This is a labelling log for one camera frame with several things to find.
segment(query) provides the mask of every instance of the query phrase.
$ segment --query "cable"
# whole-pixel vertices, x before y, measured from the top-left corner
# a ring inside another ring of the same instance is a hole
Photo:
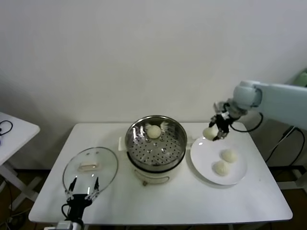
[[[249,133],[249,132],[252,132],[252,131],[256,130],[257,128],[259,128],[259,126],[262,124],[262,121],[263,121],[263,114],[262,114],[262,113],[259,113],[259,114],[260,114],[260,121],[259,121],[259,123],[258,123],[255,127],[253,127],[252,129],[250,129],[250,130],[238,130],[238,129],[233,128],[232,125],[229,125],[229,126],[230,126],[234,131],[237,131],[237,132],[240,132],[240,133]]]
[[[9,132],[12,130],[12,128],[13,128],[13,123],[12,123],[11,121],[7,121],[7,120],[1,121],[1,122],[0,122],[0,125],[1,125],[2,123],[4,123],[4,122],[10,123],[10,124],[11,124],[11,128],[10,128],[8,131],[4,132],[4,133],[0,133],[0,136],[3,136],[4,134],[9,133]]]
[[[293,133],[293,131],[295,131],[295,127],[291,126],[289,127],[282,135],[282,137],[279,139],[279,141],[277,142],[277,144],[273,147],[273,149],[269,150],[269,152],[271,151],[271,154],[269,155],[269,157],[266,159],[266,163],[269,161],[269,159],[271,158],[271,156],[273,155],[273,153],[275,152],[275,150],[277,149],[277,147],[279,146],[280,143],[282,143],[290,134]]]
[[[6,179],[4,179],[4,182],[6,183],[6,185],[7,185],[8,188],[9,188],[9,191],[10,191],[11,209],[10,209],[10,216],[9,216],[9,217],[12,217],[12,209],[13,209],[13,196],[12,196],[12,191],[11,191],[11,187],[10,187],[9,182],[8,182]]]
[[[301,149],[300,149],[300,151],[298,152],[298,155],[296,156],[296,158],[291,162],[291,164],[289,164],[289,166],[291,166],[291,165],[293,165],[295,162],[296,162],[296,160],[299,158],[299,156],[301,155],[301,153],[302,153],[302,151],[303,151],[303,148],[304,148],[304,146],[305,146],[305,135],[304,135],[304,133],[301,131],[301,129],[299,129],[299,128],[296,128],[296,131],[297,132],[299,132],[300,134],[302,134],[302,137],[303,137],[303,143],[302,143],[302,147],[301,147]]]
[[[65,206],[69,206],[69,204],[64,204],[64,205],[62,205],[61,210],[62,210],[62,214],[65,216],[65,218],[68,219],[67,214],[64,212],[64,207],[65,207]]]
[[[299,132],[299,133],[302,135],[303,142],[302,142],[301,149],[300,149],[300,151],[298,152],[297,156],[295,157],[295,159],[294,159],[288,166],[292,166],[292,165],[297,161],[297,159],[300,157],[300,155],[301,155],[302,152],[303,152],[303,149],[304,149],[304,146],[305,146],[305,141],[306,141],[306,139],[305,139],[305,135],[304,135],[304,133],[302,132],[301,129],[299,129],[299,128],[297,128],[297,127],[292,127],[291,130],[288,129],[288,130],[285,132],[286,135],[285,135],[285,133],[283,133],[282,138],[281,138],[280,141],[278,141],[278,143],[274,146],[274,148],[272,149],[271,154],[269,155],[269,157],[267,158],[267,160],[266,160],[265,162],[268,162],[268,160],[271,158],[271,156],[273,155],[273,153],[275,152],[275,150],[277,149],[277,147],[279,146],[279,144],[280,144],[283,140],[285,140],[288,136],[290,136],[290,135],[293,133],[293,131],[297,131],[297,132]]]

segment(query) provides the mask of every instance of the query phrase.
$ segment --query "white wall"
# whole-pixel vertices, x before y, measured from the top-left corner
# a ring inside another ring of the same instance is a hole
[[[51,168],[78,122],[208,121],[213,102],[241,80],[286,82],[306,67],[306,8],[298,0],[0,1],[0,109],[41,127],[12,164]]]

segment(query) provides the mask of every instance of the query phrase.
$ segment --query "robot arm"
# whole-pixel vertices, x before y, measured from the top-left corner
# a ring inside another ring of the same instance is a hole
[[[216,115],[209,127],[217,125],[219,132],[213,140],[224,139],[229,125],[246,115],[248,110],[296,127],[307,129],[307,88],[242,81],[236,86],[232,99],[214,104]]]

